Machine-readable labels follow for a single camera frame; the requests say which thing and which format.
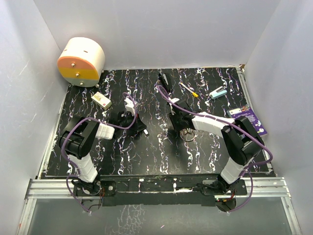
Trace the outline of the metal keyring with clips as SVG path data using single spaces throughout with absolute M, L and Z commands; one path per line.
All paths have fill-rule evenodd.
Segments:
M 180 138 L 186 142 L 193 141 L 196 137 L 195 130 L 193 130 L 191 128 L 182 129 L 179 132 L 179 135 L 180 135 Z

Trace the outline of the black car key fob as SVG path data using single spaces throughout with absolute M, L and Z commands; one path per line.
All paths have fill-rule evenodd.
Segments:
M 143 130 L 143 133 L 145 134 L 145 136 L 149 136 L 149 132 L 146 129 Z

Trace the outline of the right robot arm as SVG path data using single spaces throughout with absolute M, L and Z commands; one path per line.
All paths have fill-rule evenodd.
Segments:
M 229 157 L 209 187 L 223 194 L 230 194 L 251 161 L 262 152 L 263 140 L 248 118 L 223 118 L 206 112 L 193 113 L 189 105 L 178 98 L 170 99 L 170 121 L 176 131 L 192 129 L 205 131 L 223 138 Z

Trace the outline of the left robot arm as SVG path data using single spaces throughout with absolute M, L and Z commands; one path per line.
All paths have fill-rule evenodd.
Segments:
M 94 120 L 85 120 L 84 117 L 75 115 L 65 126 L 59 137 L 59 147 L 64 149 L 67 159 L 76 165 L 78 176 L 71 182 L 84 193 L 96 195 L 100 192 L 98 171 L 93 165 L 90 151 L 95 139 L 112 140 L 117 138 L 121 127 L 128 136 L 138 133 L 149 135 L 147 126 L 141 121 L 139 115 L 134 116 L 130 111 L 114 113 L 109 118 L 109 124 L 99 123 Z

